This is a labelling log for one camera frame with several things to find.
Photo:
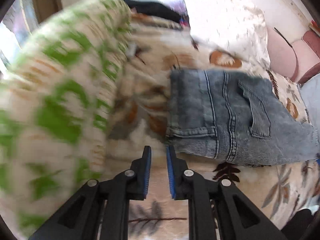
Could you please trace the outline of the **blue denim pants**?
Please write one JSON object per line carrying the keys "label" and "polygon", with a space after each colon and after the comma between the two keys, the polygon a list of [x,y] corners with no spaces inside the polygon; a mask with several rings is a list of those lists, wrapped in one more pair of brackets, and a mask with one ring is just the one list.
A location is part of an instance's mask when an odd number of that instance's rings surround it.
{"label": "blue denim pants", "polygon": [[295,120],[262,77],[173,70],[168,109],[167,143],[178,152],[249,166],[319,156],[317,129]]}

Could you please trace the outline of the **green patterned folded quilt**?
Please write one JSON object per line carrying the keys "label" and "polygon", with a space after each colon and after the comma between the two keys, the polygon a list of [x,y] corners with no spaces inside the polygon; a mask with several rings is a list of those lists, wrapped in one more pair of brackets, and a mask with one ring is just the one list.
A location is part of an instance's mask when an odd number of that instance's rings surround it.
{"label": "green patterned folded quilt", "polygon": [[123,0],[84,0],[43,22],[1,81],[1,217],[32,235],[105,171],[130,35]]}

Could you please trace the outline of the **light blue pillow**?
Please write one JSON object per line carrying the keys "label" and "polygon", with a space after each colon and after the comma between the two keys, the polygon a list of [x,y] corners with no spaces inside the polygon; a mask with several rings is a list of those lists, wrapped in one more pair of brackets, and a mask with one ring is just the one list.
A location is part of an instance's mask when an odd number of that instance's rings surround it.
{"label": "light blue pillow", "polygon": [[308,116],[313,126],[319,129],[320,122],[320,76],[312,77],[300,88],[301,97],[308,111]]}

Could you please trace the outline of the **pink quilted bolster pillow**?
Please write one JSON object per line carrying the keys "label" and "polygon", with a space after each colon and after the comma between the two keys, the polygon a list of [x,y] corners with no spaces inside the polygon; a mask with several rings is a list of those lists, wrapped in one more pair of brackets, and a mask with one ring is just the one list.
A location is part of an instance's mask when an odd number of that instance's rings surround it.
{"label": "pink quilted bolster pillow", "polygon": [[298,75],[297,54],[276,31],[267,26],[267,50],[272,71],[294,81]]}

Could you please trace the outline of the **cream floral pillow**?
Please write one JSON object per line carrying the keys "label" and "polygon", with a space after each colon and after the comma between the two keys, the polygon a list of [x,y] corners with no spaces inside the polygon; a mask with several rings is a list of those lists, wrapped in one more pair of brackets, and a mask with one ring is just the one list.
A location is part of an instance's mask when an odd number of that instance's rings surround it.
{"label": "cream floral pillow", "polygon": [[257,7],[233,5],[196,12],[190,17],[191,36],[214,49],[250,64],[270,68],[264,13]]}

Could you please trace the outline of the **leaf pattern fleece blanket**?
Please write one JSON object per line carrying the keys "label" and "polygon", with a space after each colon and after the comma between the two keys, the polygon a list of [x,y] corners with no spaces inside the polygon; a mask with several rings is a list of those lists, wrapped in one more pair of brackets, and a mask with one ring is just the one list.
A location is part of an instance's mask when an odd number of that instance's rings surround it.
{"label": "leaf pattern fleece blanket", "polygon": [[[173,68],[213,68],[212,49],[196,43],[189,30],[171,21],[135,15],[131,27],[133,45],[110,117],[106,174],[112,177],[127,168],[149,145],[149,191],[145,201],[130,203],[129,238],[187,239],[188,203],[173,200],[169,191],[164,143],[169,75]],[[278,228],[304,208],[318,209],[319,165],[315,161],[247,167],[190,154],[177,156],[206,179],[235,183]]]}

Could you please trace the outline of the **stained glass door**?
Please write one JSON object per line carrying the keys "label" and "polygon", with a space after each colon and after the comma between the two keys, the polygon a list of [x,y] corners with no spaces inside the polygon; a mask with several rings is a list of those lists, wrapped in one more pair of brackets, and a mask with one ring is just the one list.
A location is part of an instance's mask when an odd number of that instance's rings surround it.
{"label": "stained glass door", "polygon": [[7,74],[21,47],[38,27],[33,0],[15,0],[1,21],[1,77]]}

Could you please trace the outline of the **black garment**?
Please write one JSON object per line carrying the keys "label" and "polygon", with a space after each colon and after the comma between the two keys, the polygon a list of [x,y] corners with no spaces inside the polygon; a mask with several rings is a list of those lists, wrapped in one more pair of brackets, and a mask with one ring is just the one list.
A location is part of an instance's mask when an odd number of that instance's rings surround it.
{"label": "black garment", "polygon": [[152,1],[135,1],[135,0],[123,0],[130,9],[138,14],[147,16],[156,16],[166,20],[170,20],[176,23],[180,23],[182,16],[172,10],[170,7],[158,2]]}

